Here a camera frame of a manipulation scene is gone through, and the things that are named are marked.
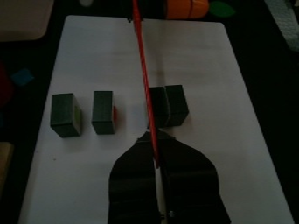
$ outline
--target white surface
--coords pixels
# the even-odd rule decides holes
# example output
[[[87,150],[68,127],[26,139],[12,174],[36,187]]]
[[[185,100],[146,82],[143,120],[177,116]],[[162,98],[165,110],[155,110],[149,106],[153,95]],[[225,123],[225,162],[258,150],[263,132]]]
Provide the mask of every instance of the white surface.
[[[143,22],[151,86],[183,84],[190,115],[167,132],[201,150],[219,171],[233,224],[294,223],[238,62],[222,24]],[[98,136],[93,95],[113,90],[117,134]],[[52,94],[74,93],[83,135],[50,126]],[[107,223],[109,174],[146,132],[146,96],[134,24],[123,18],[68,17],[51,80],[20,224]]]

